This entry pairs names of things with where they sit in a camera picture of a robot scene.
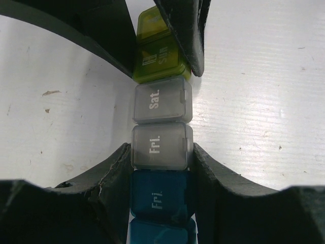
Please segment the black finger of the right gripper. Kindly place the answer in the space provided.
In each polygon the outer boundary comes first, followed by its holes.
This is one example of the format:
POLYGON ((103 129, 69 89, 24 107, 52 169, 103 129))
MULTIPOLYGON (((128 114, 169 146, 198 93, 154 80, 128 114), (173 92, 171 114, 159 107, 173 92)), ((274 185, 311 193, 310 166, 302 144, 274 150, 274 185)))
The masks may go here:
POLYGON ((195 76, 205 69, 204 37, 210 1, 155 1, 195 76))
POLYGON ((125 1, 1 1, 1 15, 58 34, 133 75, 136 35, 125 1))

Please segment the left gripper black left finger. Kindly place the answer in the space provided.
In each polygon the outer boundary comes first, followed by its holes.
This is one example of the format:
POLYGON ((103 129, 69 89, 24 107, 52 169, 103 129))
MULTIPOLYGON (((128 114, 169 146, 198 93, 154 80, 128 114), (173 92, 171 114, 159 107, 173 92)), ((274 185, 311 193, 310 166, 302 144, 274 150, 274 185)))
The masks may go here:
POLYGON ((126 243, 131 146, 56 187, 1 181, 1 243, 126 243))

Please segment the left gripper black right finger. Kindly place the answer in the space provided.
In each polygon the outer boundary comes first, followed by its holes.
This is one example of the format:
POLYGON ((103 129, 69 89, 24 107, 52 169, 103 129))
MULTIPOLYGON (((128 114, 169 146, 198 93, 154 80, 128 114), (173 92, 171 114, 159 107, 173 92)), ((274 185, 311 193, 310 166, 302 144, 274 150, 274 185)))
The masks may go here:
POLYGON ((273 190, 193 148, 199 243, 324 243, 324 186, 273 190))

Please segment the weekly pill organizer strip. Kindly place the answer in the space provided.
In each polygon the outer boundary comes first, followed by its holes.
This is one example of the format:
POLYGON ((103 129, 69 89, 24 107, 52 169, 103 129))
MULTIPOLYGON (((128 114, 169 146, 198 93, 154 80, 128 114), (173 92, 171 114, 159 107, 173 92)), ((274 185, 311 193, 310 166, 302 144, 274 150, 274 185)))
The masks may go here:
POLYGON ((191 68, 157 7, 138 18, 131 243, 196 243, 191 68))

